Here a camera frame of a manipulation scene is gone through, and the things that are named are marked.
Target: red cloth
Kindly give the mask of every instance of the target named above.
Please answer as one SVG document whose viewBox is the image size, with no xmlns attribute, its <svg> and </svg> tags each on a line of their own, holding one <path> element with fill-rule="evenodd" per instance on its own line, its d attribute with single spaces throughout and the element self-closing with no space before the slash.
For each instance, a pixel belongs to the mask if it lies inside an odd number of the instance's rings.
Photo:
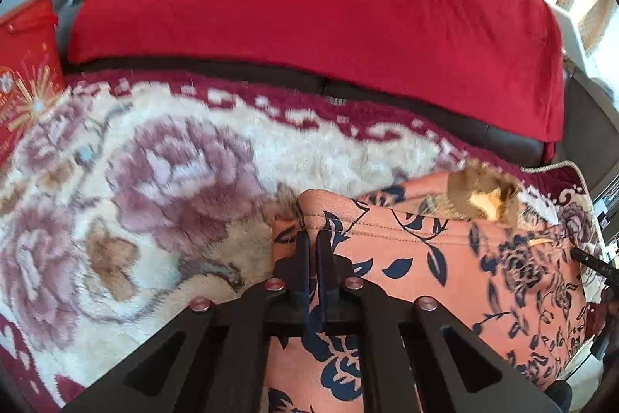
<svg viewBox="0 0 619 413">
<path fill-rule="evenodd" d="M 543 0 L 86 0 L 69 56 L 284 64 L 556 141 L 560 50 Z"/>
</svg>

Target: gold firework design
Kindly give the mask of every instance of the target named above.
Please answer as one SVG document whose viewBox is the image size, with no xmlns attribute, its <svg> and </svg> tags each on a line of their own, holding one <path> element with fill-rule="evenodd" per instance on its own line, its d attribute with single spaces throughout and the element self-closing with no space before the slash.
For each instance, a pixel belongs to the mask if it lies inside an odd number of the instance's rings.
<svg viewBox="0 0 619 413">
<path fill-rule="evenodd" d="M 21 75 L 17 74 L 15 79 L 15 85 L 17 86 L 16 100 L 11 101 L 9 106 L 13 106 L 19 116 L 17 116 L 8 125 L 9 131 L 14 132 L 18 129 L 27 131 L 33 125 L 41 114 L 46 113 L 54 102 L 58 100 L 58 97 L 62 94 L 62 91 L 55 90 L 53 80 L 50 80 L 51 69 L 48 65 L 42 65 L 39 67 L 36 80 L 30 78 L 28 86 L 24 83 Z"/>
</svg>

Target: triangular cutout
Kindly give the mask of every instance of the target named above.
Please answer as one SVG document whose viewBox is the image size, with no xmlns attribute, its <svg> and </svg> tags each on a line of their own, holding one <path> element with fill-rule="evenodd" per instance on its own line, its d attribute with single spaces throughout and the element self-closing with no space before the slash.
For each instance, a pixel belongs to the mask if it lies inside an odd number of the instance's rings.
<svg viewBox="0 0 619 413">
<path fill-rule="evenodd" d="M 443 338 L 467 392 L 474 394 L 501 381 L 501 372 L 464 341 L 453 328 L 444 329 Z"/>
<path fill-rule="evenodd" d="M 176 331 L 171 338 L 127 375 L 125 385 L 149 397 L 159 395 L 184 342 L 185 333 Z"/>
</svg>

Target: plush throw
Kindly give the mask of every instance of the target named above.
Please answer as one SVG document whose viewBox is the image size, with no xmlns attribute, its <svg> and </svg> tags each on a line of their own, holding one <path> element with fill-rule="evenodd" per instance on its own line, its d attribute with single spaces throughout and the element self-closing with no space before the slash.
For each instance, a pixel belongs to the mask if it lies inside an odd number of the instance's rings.
<svg viewBox="0 0 619 413">
<path fill-rule="evenodd" d="M 583 343 L 600 283 L 568 250 L 594 252 L 599 230 L 572 165 L 521 171 L 372 103 L 173 72 L 83 79 L 0 181 L 0 358 L 36 410 L 58 412 L 195 296 L 266 279 L 303 226 L 391 295 L 444 301 L 539 386 Z M 265 408 L 360 412 L 355 352 L 275 341 Z M 306 392 L 287 373 L 301 365 Z"/>
</svg>

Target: screw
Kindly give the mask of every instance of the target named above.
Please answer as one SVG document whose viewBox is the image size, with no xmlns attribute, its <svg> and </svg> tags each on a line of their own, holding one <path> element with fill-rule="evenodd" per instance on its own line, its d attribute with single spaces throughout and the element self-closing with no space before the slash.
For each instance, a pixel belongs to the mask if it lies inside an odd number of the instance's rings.
<svg viewBox="0 0 619 413">
<path fill-rule="evenodd" d="M 204 296 L 198 296 L 190 301 L 190 308 L 196 313 L 204 313 L 213 305 L 213 302 Z"/>
<path fill-rule="evenodd" d="M 267 291 L 281 291 L 284 287 L 286 287 L 286 283 L 282 279 L 278 279 L 277 277 L 273 277 L 272 279 L 268 279 L 264 286 L 267 288 Z"/>
<path fill-rule="evenodd" d="M 348 277 L 344 280 L 344 286 L 348 289 L 356 291 L 357 289 L 363 287 L 363 279 L 360 279 L 359 277 Z"/>
<path fill-rule="evenodd" d="M 434 311 L 436 310 L 438 303 L 434 298 L 431 298 L 430 296 L 422 296 L 417 300 L 417 305 L 419 305 L 419 308 L 421 308 L 423 311 Z"/>
</svg>

